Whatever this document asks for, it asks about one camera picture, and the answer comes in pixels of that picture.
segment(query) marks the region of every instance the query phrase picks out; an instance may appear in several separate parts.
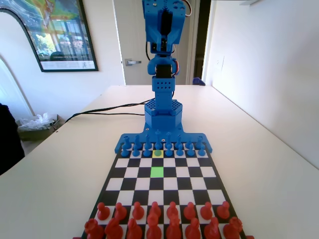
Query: chessboard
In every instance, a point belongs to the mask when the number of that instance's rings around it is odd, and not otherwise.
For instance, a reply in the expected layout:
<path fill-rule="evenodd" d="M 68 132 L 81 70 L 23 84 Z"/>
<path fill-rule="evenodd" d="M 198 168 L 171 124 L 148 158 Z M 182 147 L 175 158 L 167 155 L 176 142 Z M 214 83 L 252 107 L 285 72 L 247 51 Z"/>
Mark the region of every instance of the chessboard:
<path fill-rule="evenodd" d="M 128 232 L 128 221 L 133 218 L 134 203 L 139 202 L 144 209 L 144 215 L 136 220 L 137 225 L 142 228 L 142 239 L 146 239 L 146 232 L 149 228 L 147 216 L 153 202 L 157 202 L 161 215 L 158 220 L 158 227 L 161 229 L 161 238 L 166 239 L 166 229 L 169 226 L 169 218 L 166 211 L 171 202 L 175 202 L 180 219 L 182 238 L 185 237 L 185 229 L 190 225 L 190 220 L 184 216 L 184 209 L 189 202 L 194 204 L 195 217 L 199 220 L 201 238 L 204 236 L 204 228 L 210 223 L 201 216 L 200 209 L 206 202 L 212 204 L 212 216 L 218 219 L 220 238 L 224 239 L 223 228 L 229 223 L 231 217 L 237 217 L 225 187 L 217 172 L 216 166 L 210 153 L 195 150 L 193 156 L 187 153 L 186 142 L 182 142 L 182 148 L 176 148 L 173 143 L 172 155 L 167 156 L 165 144 L 162 142 L 162 150 L 155 150 L 155 142 L 151 142 L 150 155 L 145 157 L 143 152 L 145 144 L 139 150 L 139 155 L 134 156 L 132 147 L 128 148 L 127 156 L 122 156 L 121 151 L 117 153 L 96 205 L 91 213 L 90 219 L 94 218 L 99 225 L 106 227 L 108 222 L 115 216 L 115 205 L 121 203 L 127 209 L 126 217 L 120 221 L 123 229 L 122 239 L 126 238 Z M 223 202 L 229 203 L 229 218 L 220 218 L 217 213 L 218 206 Z M 102 202 L 110 209 L 110 215 L 106 220 L 99 220 L 97 217 L 97 205 Z M 83 232 L 82 239 L 87 238 Z M 240 238 L 245 239 L 244 231 L 240 232 Z"/>

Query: white table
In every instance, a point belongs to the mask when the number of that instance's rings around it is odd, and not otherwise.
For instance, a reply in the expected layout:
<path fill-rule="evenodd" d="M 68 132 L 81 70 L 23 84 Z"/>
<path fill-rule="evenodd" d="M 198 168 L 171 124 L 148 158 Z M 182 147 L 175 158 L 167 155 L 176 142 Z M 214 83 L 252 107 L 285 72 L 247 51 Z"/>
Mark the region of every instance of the white table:
<path fill-rule="evenodd" d="M 139 103 L 151 86 L 111 87 L 85 110 Z M 247 235 L 315 239 L 319 171 L 212 87 L 177 86 L 183 128 L 203 132 Z M 143 106 L 115 112 L 144 113 Z M 81 236 L 123 133 L 142 116 L 78 116 L 0 176 L 1 239 Z"/>

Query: red pawn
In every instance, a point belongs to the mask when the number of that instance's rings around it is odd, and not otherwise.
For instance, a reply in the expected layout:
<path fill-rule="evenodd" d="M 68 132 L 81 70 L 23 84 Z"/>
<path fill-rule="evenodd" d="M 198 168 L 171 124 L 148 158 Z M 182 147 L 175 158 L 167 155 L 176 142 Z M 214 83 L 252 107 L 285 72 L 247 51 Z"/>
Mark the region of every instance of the red pawn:
<path fill-rule="evenodd" d="M 211 218 L 210 223 L 205 226 L 204 235 L 206 239 L 220 239 L 217 218 Z"/>
<path fill-rule="evenodd" d="M 167 217 L 170 219 L 171 216 L 177 216 L 178 218 L 178 210 L 176 208 L 176 203 L 175 202 L 171 202 L 169 204 L 169 208 L 166 211 Z"/>
<path fill-rule="evenodd" d="M 205 203 L 205 206 L 200 209 L 200 214 L 205 220 L 211 219 L 211 217 L 213 216 L 213 212 L 211 211 L 210 202 Z"/>
<path fill-rule="evenodd" d="M 200 239 L 199 221 L 193 218 L 185 230 L 186 239 Z"/>
<path fill-rule="evenodd" d="M 126 208 L 122 206 L 122 203 L 117 203 L 115 205 L 115 209 L 116 209 L 116 211 L 115 211 L 115 216 L 114 217 L 117 220 L 119 220 L 119 221 L 123 220 L 126 217 L 126 214 L 127 214 Z"/>
<path fill-rule="evenodd" d="M 89 219 L 84 225 L 84 232 L 87 234 L 87 239 L 102 239 L 103 227 L 98 225 L 94 218 Z"/>
<path fill-rule="evenodd" d="M 135 220 L 139 220 L 144 216 L 144 208 L 141 207 L 139 202 L 134 203 L 134 210 L 132 214 Z"/>
<path fill-rule="evenodd" d="M 152 207 L 150 209 L 150 214 L 155 213 L 158 217 L 161 215 L 160 207 L 157 202 L 152 203 Z"/>
<path fill-rule="evenodd" d="M 129 231 L 127 234 L 127 239 L 141 239 L 142 238 L 142 229 L 139 225 L 136 224 L 134 218 L 129 219 L 128 223 Z"/>
<path fill-rule="evenodd" d="M 98 219 L 101 221 L 106 220 L 110 215 L 110 209 L 105 207 L 104 203 L 98 204 Z"/>
<path fill-rule="evenodd" d="M 226 239 L 239 239 L 239 233 L 243 230 L 243 223 L 237 217 L 232 217 L 229 224 L 223 228 Z"/>
<path fill-rule="evenodd" d="M 229 203 L 225 201 L 225 202 L 223 202 L 222 205 L 218 206 L 217 207 L 217 214 L 222 219 L 229 218 Z"/>
<path fill-rule="evenodd" d="M 107 239 L 121 239 L 123 236 L 123 229 L 119 225 L 119 220 L 112 218 L 104 230 Z"/>
<path fill-rule="evenodd" d="M 194 204 L 192 202 L 189 202 L 187 204 L 187 207 L 184 208 L 184 216 L 188 220 L 192 220 L 195 217 L 195 209 L 194 209 Z"/>

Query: yellow square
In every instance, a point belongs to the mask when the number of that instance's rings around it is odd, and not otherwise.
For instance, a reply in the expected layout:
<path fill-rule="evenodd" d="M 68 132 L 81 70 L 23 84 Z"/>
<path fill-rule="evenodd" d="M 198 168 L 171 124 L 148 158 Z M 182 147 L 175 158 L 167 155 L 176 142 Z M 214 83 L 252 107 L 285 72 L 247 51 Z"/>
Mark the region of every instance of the yellow square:
<path fill-rule="evenodd" d="M 152 158 L 164 158 L 164 150 L 160 150 L 160 156 L 156 156 L 155 151 L 157 150 L 153 150 Z"/>

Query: green square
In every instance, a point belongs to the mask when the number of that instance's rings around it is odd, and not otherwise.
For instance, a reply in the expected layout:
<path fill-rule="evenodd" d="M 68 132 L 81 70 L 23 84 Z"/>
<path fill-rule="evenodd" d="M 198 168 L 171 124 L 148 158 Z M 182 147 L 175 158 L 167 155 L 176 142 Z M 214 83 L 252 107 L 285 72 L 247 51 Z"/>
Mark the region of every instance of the green square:
<path fill-rule="evenodd" d="M 151 168 L 151 178 L 163 178 L 163 177 L 164 177 L 164 167 Z"/>

